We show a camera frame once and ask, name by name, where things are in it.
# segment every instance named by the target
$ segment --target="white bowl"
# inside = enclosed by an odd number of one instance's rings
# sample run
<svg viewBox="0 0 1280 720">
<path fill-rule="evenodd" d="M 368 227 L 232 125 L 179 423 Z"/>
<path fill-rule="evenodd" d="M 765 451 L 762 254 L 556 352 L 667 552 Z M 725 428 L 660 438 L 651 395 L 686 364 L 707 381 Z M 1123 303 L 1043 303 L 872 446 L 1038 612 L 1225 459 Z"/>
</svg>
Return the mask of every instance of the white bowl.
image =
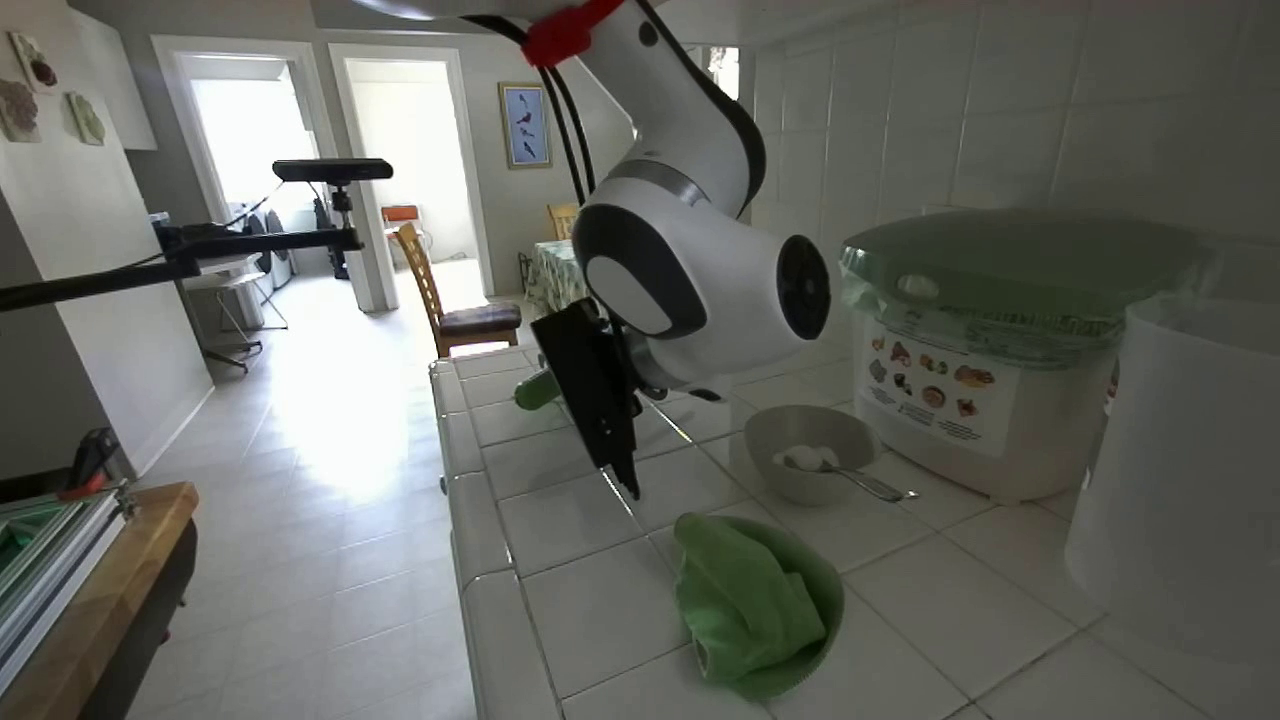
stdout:
<svg viewBox="0 0 1280 720">
<path fill-rule="evenodd" d="M 794 503 L 839 503 L 878 459 L 872 428 L 847 411 L 783 405 L 743 428 L 762 479 Z"/>
</svg>

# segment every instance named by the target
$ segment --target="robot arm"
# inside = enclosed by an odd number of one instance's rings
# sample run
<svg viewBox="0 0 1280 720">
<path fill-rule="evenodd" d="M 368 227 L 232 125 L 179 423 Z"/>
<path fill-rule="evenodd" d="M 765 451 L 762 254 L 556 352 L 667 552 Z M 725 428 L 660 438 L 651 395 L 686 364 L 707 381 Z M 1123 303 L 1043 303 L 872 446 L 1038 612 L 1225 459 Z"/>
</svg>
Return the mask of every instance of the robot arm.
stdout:
<svg viewBox="0 0 1280 720">
<path fill-rule="evenodd" d="M 637 125 L 631 150 L 588 197 L 571 249 L 591 297 L 625 321 L 641 374 L 698 389 L 818 339 L 830 272 L 812 238 L 737 215 L 765 178 L 751 114 L 721 97 L 648 0 L 365 0 L 378 12 L 508 14 L 523 56 L 584 66 Z"/>
</svg>

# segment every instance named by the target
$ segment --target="kitchen counter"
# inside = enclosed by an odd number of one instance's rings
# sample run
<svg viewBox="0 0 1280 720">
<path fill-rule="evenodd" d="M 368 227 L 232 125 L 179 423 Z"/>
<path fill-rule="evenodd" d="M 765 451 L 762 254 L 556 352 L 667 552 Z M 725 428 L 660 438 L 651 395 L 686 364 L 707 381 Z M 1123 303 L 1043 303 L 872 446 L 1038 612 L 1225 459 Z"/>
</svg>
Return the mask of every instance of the kitchen counter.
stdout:
<svg viewBox="0 0 1280 720">
<path fill-rule="evenodd" d="M 133 492 L 133 515 L 62 612 L 0 714 L 126 714 L 195 563 L 195 489 Z"/>
<path fill-rule="evenodd" d="M 771 405 L 854 409 L 854 364 L 803 357 L 637 421 L 646 499 L 588 463 L 563 405 L 520 411 L 538 349 L 434 369 L 453 561 L 486 720 L 1266 720 L 1277 667 L 1150 644 L 1064 575 L 1072 492 L 991 503 L 881 451 L 866 475 L 919 499 L 854 492 L 796 507 L 762 489 L 741 428 Z M 846 575 L 830 660 L 771 703 L 707 689 L 678 614 L 679 510 L 796 531 Z"/>
</svg>

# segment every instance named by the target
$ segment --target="door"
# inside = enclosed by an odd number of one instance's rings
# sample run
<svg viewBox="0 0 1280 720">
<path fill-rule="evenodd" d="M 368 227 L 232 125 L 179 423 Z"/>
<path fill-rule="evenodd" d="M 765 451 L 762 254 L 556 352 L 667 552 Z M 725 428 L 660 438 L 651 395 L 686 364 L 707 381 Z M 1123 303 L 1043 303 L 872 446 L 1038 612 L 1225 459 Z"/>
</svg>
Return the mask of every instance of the door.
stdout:
<svg viewBox="0 0 1280 720">
<path fill-rule="evenodd" d="M 455 47 L 331 42 L 353 142 L 391 158 L 374 204 L 416 204 L 448 299 L 491 290 L 488 235 L 475 190 L 474 125 Z"/>
<path fill-rule="evenodd" d="M 318 227 L 313 198 L 326 186 L 280 182 L 273 158 L 340 156 L 326 114 L 318 56 L 285 39 L 156 36 L 162 72 L 190 138 L 214 225 L 270 204 L 285 232 Z M 359 235 L 374 232 L 368 204 L 355 204 Z M 383 310 L 383 252 L 350 252 L 355 303 Z"/>
</svg>

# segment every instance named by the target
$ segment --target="picture frame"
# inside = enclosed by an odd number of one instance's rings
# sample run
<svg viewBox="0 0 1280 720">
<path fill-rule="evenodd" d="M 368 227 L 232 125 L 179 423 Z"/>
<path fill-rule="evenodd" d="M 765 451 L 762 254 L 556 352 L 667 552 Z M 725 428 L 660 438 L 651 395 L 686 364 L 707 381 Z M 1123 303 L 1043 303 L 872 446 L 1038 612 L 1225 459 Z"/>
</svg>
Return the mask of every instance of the picture frame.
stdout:
<svg viewBox="0 0 1280 720">
<path fill-rule="evenodd" d="M 506 113 L 508 166 L 551 166 L 548 89 L 496 84 Z"/>
<path fill-rule="evenodd" d="M 80 93 L 63 93 L 63 101 L 69 101 L 80 142 L 105 146 L 107 129 L 105 129 L 99 113 L 92 107 L 92 101 Z"/>
<path fill-rule="evenodd" d="M 36 36 L 27 33 L 8 33 L 8 47 L 18 56 L 18 66 L 25 72 L 25 78 L 36 89 L 57 89 L 57 66 L 49 64 L 44 47 Z"/>
</svg>

